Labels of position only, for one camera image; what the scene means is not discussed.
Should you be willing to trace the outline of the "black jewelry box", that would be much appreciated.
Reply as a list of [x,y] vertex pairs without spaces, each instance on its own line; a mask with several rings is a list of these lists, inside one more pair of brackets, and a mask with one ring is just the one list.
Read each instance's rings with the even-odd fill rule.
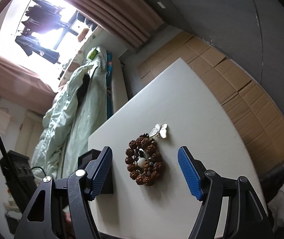
[[105,146],[102,151],[91,149],[78,157],[78,169],[87,172],[87,188],[89,195],[93,199],[100,194],[113,194],[112,176],[112,149]]

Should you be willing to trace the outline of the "black speaker box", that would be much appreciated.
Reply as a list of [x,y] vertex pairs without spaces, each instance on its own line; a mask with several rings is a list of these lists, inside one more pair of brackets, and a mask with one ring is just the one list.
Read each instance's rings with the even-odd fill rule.
[[0,159],[6,185],[21,213],[25,211],[38,187],[28,161],[29,157],[12,150]]

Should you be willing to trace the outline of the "light green duvet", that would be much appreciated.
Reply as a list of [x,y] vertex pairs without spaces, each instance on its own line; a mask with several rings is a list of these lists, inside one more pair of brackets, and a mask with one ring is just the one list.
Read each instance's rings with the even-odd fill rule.
[[92,65],[81,66],[73,72],[70,79],[56,95],[53,106],[42,120],[43,132],[31,159],[32,167],[41,167],[44,172],[57,177],[61,148],[70,133],[77,107],[77,92],[83,84],[85,75],[89,75]]

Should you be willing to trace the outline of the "white table board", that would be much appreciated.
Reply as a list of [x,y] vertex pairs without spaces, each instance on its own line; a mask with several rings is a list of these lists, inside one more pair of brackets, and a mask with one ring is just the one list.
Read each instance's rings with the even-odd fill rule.
[[[154,185],[130,178],[125,151],[130,141],[167,124],[158,138],[166,168]],[[191,195],[178,164],[186,146],[195,159],[220,176],[247,177],[263,192],[248,151],[228,115],[202,80],[182,59],[158,77],[100,126],[88,139],[89,149],[113,152],[114,193],[99,195],[90,208],[98,231],[119,238],[188,238],[200,202]]]

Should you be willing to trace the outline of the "white gold butterfly brooch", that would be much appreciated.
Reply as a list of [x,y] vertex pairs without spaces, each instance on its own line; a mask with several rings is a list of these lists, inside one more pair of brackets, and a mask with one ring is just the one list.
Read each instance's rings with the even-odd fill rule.
[[150,131],[149,137],[153,138],[153,137],[159,136],[162,139],[167,138],[167,127],[168,127],[168,125],[166,123],[164,123],[162,125],[157,123],[154,126],[154,128]]

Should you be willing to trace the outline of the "pink curtain left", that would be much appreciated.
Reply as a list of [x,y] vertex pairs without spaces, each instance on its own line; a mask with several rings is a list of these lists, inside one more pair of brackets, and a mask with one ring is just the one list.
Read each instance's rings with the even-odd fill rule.
[[0,97],[44,115],[55,95],[35,72],[0,56]]

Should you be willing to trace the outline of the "pink curtain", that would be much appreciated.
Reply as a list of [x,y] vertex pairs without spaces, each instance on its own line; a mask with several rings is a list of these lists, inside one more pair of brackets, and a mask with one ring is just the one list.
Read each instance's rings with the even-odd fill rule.
[[0,56],[0,97],[44,115],[55,95],[35,72]]
[[121,40],[130,50],[143,46],[163,25],[144,0],[64,0]]

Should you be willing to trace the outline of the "hanging dark clothes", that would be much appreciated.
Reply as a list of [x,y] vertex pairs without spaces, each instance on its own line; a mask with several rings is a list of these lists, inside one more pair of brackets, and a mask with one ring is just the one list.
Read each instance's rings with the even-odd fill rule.
[[25,12],[27,19],[21,23],[24,28],[21,35],[16,36],[15,42],[23,49],[27,56],[38,54],[52,64],[58,62],[60,54],[57,51],[43,47],[32,34],[46,34],[52,30],[65,27],[61,21],[61,7],[57,7],[46,0],[32,0],[35,5],[28,7]]

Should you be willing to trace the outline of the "pink curtain right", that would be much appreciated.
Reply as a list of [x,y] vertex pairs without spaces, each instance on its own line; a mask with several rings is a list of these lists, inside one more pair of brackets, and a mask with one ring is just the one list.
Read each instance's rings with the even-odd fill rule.
[[121,40],[130,50],[143,46],[163,25],[144,0],[64,0]]

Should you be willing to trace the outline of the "white wall switch plate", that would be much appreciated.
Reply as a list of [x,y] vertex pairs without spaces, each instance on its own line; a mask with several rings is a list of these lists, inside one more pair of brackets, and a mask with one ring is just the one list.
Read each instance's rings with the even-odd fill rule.
[[166,9],[165,5],[162,2],[157,2],[157,3],[162,9]]

